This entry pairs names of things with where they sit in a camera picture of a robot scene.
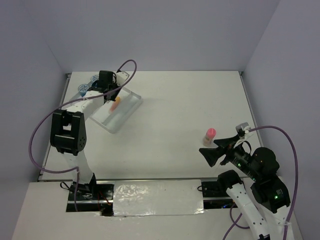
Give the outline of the blue slime jar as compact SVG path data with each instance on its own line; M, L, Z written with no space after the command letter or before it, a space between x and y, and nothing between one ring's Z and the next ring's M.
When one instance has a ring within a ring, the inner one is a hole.
M89 85L88 84L81 84L78 86L78 94L81 96L81 97L84 97L87 93L87 91L89 90Z
M98 74L93 75L93 76L90 78L91 86L94 86L94 85L97 83L98 80L99 80L99 75L98 75Z

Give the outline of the pink capped bottle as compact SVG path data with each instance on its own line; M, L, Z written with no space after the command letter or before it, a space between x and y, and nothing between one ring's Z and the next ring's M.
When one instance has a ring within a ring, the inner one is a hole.
M215 138L216 134L217 134L217 132L214 128L209 128L206 131L205 136L202 139L202 144L205 147L210 148L212 146L212 142L213 142L213 139Z

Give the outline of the orange highlighter marker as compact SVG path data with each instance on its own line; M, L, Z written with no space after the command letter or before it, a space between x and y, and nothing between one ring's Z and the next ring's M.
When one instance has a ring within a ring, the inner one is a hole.
M121 98L119 96L117 96L114 100L114 102L112 103L109 112L112 113L117 107L118 105L121 103Z

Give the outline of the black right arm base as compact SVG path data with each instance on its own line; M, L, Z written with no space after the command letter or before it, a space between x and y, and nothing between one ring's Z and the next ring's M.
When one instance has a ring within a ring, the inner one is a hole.
M197 190L201 192L205 210L230 209L234 201L218 184L217 178L201 179Z

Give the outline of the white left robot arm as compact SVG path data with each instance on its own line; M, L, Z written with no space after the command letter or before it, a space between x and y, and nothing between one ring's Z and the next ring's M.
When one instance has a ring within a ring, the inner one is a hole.
M81 98L52 114L50 144L70 168L76 168L73 181L82 185L79 192L88 200L97 196L98 187L94 184L94 173L84 152L87 143L86 120L119 93L118 87L116 74L101 70L98 79Z

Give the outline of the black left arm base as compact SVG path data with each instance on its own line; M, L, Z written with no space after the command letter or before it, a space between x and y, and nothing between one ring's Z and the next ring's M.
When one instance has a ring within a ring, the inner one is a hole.
M115 185L110 183L91 182L89 185L60 182L60 188L68 191L67 213L97 212L100 216L112 217L114 215Z

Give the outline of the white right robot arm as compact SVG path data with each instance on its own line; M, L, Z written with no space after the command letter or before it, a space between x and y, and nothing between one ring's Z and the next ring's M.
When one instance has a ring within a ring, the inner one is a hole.
M218 175L216 191L233 200L254 239L294 239L287 221L291 199L288 188L277 175L280 165L274 152L266 147L247 152L243 144L249 142L238 135L216 139L214 144L215 148L199 149L210 167L223 158L220 165L231 163L253 181L250 186L253 198L250 198L238 173L228 170Z

